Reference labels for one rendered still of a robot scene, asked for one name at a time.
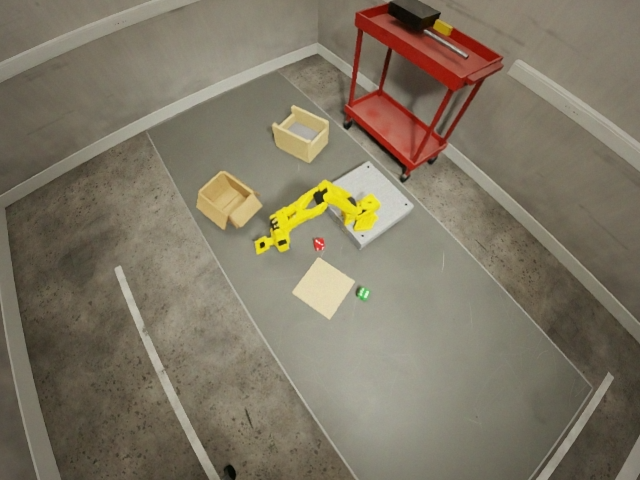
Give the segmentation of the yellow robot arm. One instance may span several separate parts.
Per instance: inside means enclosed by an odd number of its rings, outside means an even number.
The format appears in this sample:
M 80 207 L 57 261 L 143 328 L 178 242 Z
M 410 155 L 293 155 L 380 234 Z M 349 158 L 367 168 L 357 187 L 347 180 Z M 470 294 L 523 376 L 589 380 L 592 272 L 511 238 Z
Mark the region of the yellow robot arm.
M 317 206 L 313 209 L 305 210 L 306 206 L 313 198 L 315 199 Z M 379 203 L 371 194 L 364 197 L 363 200 L 361 199 L 360 201 L 355 202 L 349 192 L 324 180 L 318 185 L 318 187 L 313 188 L 301 196 L 299 200 L 270 216 L 270 223 L 273 230 L 271 230 L 271 232 L 275 237 L 278 247 L 288 244 L 284 230 L 290 232 L 291 229 L 307 219 L 311 219 L 322 214 L 322 212 L 327 208 L 328 203 L 341 209 L 340 216 L 345 226 L 349 225 L 352 221 L 358 220 L 353 229 L 355 232 L 371 230 L 374 222 L 378 220 L 375 211 L 377 210 Z M 293 217 L 293 214 L 295 213 L 296 215 Z M 292 219 L 290 220 L 290 218 Z

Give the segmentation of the beige flat mat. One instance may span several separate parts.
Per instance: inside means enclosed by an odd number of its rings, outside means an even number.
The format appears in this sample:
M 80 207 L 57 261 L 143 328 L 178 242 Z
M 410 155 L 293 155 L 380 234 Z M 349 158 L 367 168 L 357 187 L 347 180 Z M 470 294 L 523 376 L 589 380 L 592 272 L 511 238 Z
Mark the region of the beige flat mat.
M 330 320 L 353 284 L 318 257 L 292 293 Z

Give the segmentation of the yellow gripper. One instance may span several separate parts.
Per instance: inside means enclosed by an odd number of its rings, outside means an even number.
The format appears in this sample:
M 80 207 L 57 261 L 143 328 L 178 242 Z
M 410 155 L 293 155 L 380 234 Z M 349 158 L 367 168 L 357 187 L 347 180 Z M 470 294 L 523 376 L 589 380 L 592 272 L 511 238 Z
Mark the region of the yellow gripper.
M 289 245 L 289 243 L 290 243 L 289 232 L 287 232 L 286 230 L 284 230 L 284 231 L 285 231 L 285 234 L 286 234 L 286 237 L 287 237 L 287 241 L 288 241 L 288 245 Z M 274 235 L 272 235 L 272 233 L 271 233 L 271 238 L 267 238 L 267 236 L 264 236 L 261 239 L 257 240 L 255 242 L 255 245 L 256 245 L 256 250 L 257 250 L 257 254 L 258 255 L 261 254 L 262 252 L 268 250 L 270 245 L 275 245 L 276 247 L 278 247 L 277 243 L 275 241 L 275 237 L 274 237 Z M 278 247 L 278 250 L 281 251 L 281 252 L 282 251 L 286 251 L 286 250 L 289 249 L 288 245 L 286 244 L 286 245 L 280 246 L 280 247 Z

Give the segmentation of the green die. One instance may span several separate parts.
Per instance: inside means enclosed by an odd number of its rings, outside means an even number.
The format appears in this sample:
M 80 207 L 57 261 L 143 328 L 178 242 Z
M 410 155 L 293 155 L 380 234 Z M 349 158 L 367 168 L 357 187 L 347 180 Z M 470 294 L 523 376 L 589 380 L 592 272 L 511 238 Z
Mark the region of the green die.
M 367 289 L 361 287 L 359 292 L 358 292 L 358 294 L 357 294 L 357 298 L 359 298 L 359 299 L 361 299 L 363 301 L 366 301 L 368 299 L 368 297 L 369 297 L 369 294 L 370 294 L 370 290 L 367 290 Z

